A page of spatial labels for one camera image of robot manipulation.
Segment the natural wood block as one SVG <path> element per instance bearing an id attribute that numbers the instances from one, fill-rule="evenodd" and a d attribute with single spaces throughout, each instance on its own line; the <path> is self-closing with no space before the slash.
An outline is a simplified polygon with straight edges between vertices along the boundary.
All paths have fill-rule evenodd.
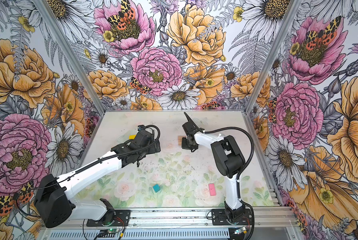
<path id="1" fill-rule="evenodd" d="M 186 139 L 187 137 L 185 136 L 178 136 L 178 145 L 181 147 L 182 146 L 182 142 L 183 142 L 183 139 Z"/>

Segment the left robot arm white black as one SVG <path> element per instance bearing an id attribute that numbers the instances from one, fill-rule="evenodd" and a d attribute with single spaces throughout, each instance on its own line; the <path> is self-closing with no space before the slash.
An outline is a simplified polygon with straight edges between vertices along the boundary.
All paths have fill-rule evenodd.
<path id="1" fill-rule="evenodd" d="M 155 125 L 140 125 L 133 139 L 111 148 L 102 157 L 69 173 L 44 177 L 35 194 L 34 205 L 47 228 L 57 227 L 68 220 L 93 220 L 110 226 L 116 212 L 104 198 L 80 201 L 76 195 L 102 177 L 130 164 L 139 164 L 147 155 L 159 153 L 161 131 Z"/>

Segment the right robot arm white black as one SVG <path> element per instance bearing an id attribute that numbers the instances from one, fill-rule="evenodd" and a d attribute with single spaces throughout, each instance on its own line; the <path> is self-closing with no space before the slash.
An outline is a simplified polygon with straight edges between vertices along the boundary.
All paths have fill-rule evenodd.
<path id="1" fill-rule="evenodd" d="M 182 138 L 182 149 L 190 150 L 193 153 L 200 146 L 204 146 L 212 151 L 218 171 L 227 178 L 224 204 L 228 222 L 235 224 L 242 219 L 246 219 L 249 224 L 253 225 L 255 221 L 253 207 L 243 201 L 240 191 L 241 175 L 251 163 L 255 152 L 252 136 L 239 127 L 224 127 L 213 131 L 205 131 L 198 127 L 187 113 L 184 113 L 184 115 L 187 122 L 183 124 L 186 136 Z M 248 138 L 250 153 L 247 159 L 245 159 L 233 136 L 215 135 L 218 132 L 227 130 L 239 131 Z"/>

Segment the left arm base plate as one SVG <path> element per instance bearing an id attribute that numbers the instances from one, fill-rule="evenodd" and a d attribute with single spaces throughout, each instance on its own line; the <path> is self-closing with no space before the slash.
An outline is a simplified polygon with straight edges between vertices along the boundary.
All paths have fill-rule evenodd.
<path id="1" fill-rule="evenodd" d="M 87 220 L 87 227 L 127 227 L 131 210 L 109 210 L 99 220 Z"/>

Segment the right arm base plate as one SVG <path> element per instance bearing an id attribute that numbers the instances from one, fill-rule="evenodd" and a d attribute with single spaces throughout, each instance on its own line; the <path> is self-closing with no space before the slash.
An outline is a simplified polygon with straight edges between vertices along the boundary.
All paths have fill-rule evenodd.
<path id="1" fill-rule="evenodd" d="M 252 225 L 254 214 L 249 208 L 238 208 L 236 210 L 227 209 L 212 209 L 211 220 L 214 226 L 227 225 Z"/>

